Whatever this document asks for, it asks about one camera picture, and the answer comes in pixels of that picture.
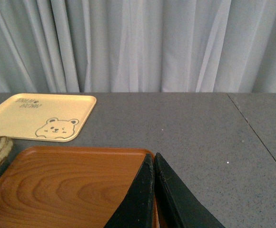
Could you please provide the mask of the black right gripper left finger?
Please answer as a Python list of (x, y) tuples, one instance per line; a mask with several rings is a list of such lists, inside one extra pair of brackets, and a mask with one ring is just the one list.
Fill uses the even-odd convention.
[(153, 158), (146, 154), (129, 190), (106, 228), (153, 227), (155, 174)]

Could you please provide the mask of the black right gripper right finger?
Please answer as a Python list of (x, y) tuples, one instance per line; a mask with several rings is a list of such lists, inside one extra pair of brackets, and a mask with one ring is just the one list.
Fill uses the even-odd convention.
[(165, 228), (222, 228), (180, 179), (164, 157), (154, 159), (155, 196), (159, 223)]

